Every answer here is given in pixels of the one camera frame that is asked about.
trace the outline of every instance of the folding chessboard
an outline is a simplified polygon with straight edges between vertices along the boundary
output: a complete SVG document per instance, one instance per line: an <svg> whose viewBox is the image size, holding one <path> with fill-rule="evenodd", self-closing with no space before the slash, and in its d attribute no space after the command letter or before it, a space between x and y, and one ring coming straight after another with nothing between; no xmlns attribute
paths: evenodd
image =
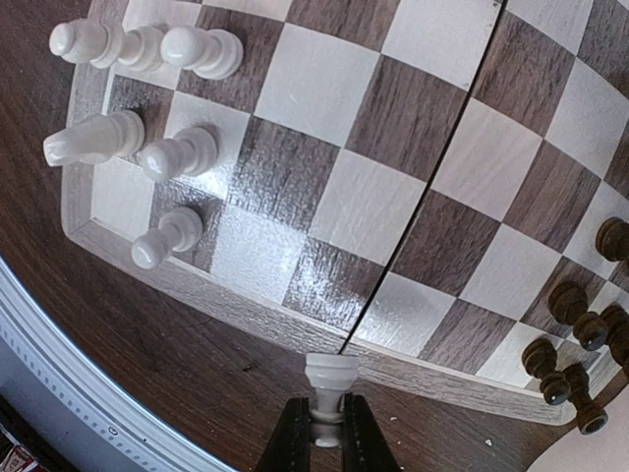
<svg viewBox="0 0 629 472"><path fill-rule="evenodd" d="M572 406L546 405L520 356L549 338L560 367L589 367L594 394L618 372L545 302L570 279L593 310L629 309L626 267L594 247L603 221L629 219L629 89L618 74L627 5L202 3L92 2L91 18L126 30L230 30L245 60L220 82L168 65L78 66L69 126L133 109L149 142L211 127L220 159L166 183L148 180L134 155L64 167L68 237L286 348L359 355L375 382L570 421ZM154 270L135 267L134 239L179 206L202 217L200 243Z"/></svg>

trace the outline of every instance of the dark chess piece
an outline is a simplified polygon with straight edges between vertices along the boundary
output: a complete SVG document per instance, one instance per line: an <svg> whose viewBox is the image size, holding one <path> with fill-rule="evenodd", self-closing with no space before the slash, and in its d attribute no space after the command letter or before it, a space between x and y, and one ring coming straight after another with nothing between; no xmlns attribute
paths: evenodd
<svg viewBox="0 0 629 472"><path fill-rule="evenodd" d="M607 220L597 234L597 251L608 261L616 263L629 259L629 223L620 218Z"/></svg>
<svg viewBox="0 0 629 472"><path fill-rule="evenodd" d="M600 317L607 325L607 345L616 361L629 377L629 315L618 305L605 308Z"/></svg>
<svg viewBox="0 0 629 472"><path fill-rule="evenodd" d="M577 426L582 435L591 435L607 424L607 413L590 397L590 376L581 364L567 367L563 374L570 384L568 401L577 409Z"/></svg>
<svg viewBox="0 0 629 472"><path fill-rule="evenodd" d="M549 405L560 405L570 396L570 384L557 372L557 351L547 339L533 341L522 353L527 374L540 379L540 392Z"/></svg>
<svg viewBox="0 0 629 472"><path fill-rule="evenodd" d="M563 282L548 297L548 307L562 325L571 325L576 337L587 351L600 349L607 340L607 325L594 312L588 312L588 295L575 282Z"/></svg>

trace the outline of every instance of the chess piece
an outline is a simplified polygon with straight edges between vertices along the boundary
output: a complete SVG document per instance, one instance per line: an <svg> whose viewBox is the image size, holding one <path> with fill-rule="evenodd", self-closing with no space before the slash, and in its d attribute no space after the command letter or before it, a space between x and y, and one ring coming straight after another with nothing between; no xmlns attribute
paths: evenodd
<svg viewBox="0 0 629 472"><path fill-rule="evenodd" d="M629 223L620 218L610 218L597 234L597 251L608 261L629 260Z"/></svg>
<svg viewBox="0 0 629 472"><path fill-rule="evenodd" d="M209 170L218 158L214 136L202 128L180 131L174 139L151 143L140 152L144 173L165 182L180 175L195 176Z"/></svg>
<svg viewBox="0 0 629 472"><path fill-rule="evenodd" d="M224 29L173 28L161 42L161 55L168 64L215 81L234 74L243 54L240 39Z"/></svg>
<svg viewBox="0 0 629 472"><path fill-rule="evenodd" d="M607 325L607 345L614 361L629 377L629 315L618 305L605 308L600 317Z"/></svg>
<svg viewBox="0 0 629 472"><path fill-rule="evenodd" d="M567 367L563 374L570 384L568 401L577 409L577 426L582 435L591 435L607 424L607 413L590 397L590 376L581 364Z"/></svg>
<svg viewBox="0 0 629 472"><path fill-rule="evenodd" d="M136 239L131 256L138 267L156 268L172 251L183 253L192 249L202 234L200 217L192 209L181 206L164 214L156 228Z"/></svg>
<svg viewBox="0 0 629 472"><path fill-rule="evenodd" d="M159 46L164 33L141 27L124 32L119 25L81 19L58 25L50 34L50 51L73 64L90 63L98 69L116 61L131 71L153 71L162 64Z"/></svg>
<svg viewBox="0 0 629 472"><path fill-rule="evenodd" d="M358 358L352 356L306 355L306 377L316 391L316 408L311 409L315 445L340 445L343 423L341 399L358 378L358 365Z"/></svg>
<svg viewBox="0 0 629 472"><path fill-rule="evenodd" d="M560 405L570 396L570 385L563 373L557 372L557 351L547 339L533 341L522 353L527 374L540 379L540 392L549 405Z"/></svg>
<svg viewBox="0 0 629 472"><path fill-rule="evenodd" d="M73 162L100 164L114 155L126 156L144 142L144 124L133 111L91 115L46 138L43 153L50 166Z"/></svg>
<svg viewBox="0 0 629 472"><path fill-rule="evenodd" d="M607 325L588 311L588 295L577 283L559 284L548 298L548 307L559 323L572 326L574 337L585 350L596 351L605 344Z"/></svg>

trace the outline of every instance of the chessboard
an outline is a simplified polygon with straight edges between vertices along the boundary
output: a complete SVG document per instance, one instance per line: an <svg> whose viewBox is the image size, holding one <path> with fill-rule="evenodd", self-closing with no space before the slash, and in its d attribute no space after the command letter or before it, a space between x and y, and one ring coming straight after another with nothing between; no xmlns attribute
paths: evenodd
<svg viewBox="0 0 629 472"><path fill-rule="evenodd" d="M366 3L93 0L90 18L125 30L229 30L245 59L223 81L78 65L68 126L133 110L147 143L206 127L220 156L161 183L136 154L66 165L64 231L287 349L358 355L366 379L565 424L574 408L545 404L520 356L550 339L560 368L588 367L593 394L619 370L546 301L569 278L592 310L629 309L629 277L594 248L608 217L629 219L628 93L587 48L629 13L617 0L550 19L544 0ZM134 240L175 207L201 216L200 242L136 267Z"/></svg>

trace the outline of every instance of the white chess piece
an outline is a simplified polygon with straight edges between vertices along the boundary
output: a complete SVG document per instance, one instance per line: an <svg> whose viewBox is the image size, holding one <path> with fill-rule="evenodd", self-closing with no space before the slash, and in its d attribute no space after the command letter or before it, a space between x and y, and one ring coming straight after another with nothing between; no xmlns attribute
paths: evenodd
<svg viewBox="0 0 629 472"><path fill-rule="evenodd" d="M359 360L335 354L306 355L306 377L316 391L316 408L311 408L311 433L319 447L341 443L343 413L341 400L358 378Z"/></svg>
<svg viewBox="0 0 629 472"><path fill-rule="evenodd" d="M243 54L240 39L224 29L173 28L161 42L161 55L168 64L215 81L234 74Z"/></svg>
<svg viewBox="0 0 629 472"><path fill-rule="evenodd" d="M181 253L192 249L202 234L200 217L190 208L181 206L164 214L156 228L136 239L131 256L138 267L156 268L172 251Z"/></svg>
<svg viewBox="0 0 629 472"><path fill-rule="evenodd" d="M50 34L50 51L73 64L90 63L98 69L116 61L131 71L153 71L162 64L159 47L164 33L141 27L124 32L118 25L74 20L58 25Z"/></svg>
<svg viewBox="0 0 629 472"><path fill-rule="evenodd" d="M91 115L46 138L43 153L50 166L73 162L100 164L114 155L136 152L144 142L144 124L133 111Z"/></svg>
<svg viewBox="0 0 629 472"><path fill-rule="evenodd" d="M140 152L146 176L165 182L180 175L196 176L207 172L218 158L214 136L202 128L180 131L174 139L157 141Z"/></svg>

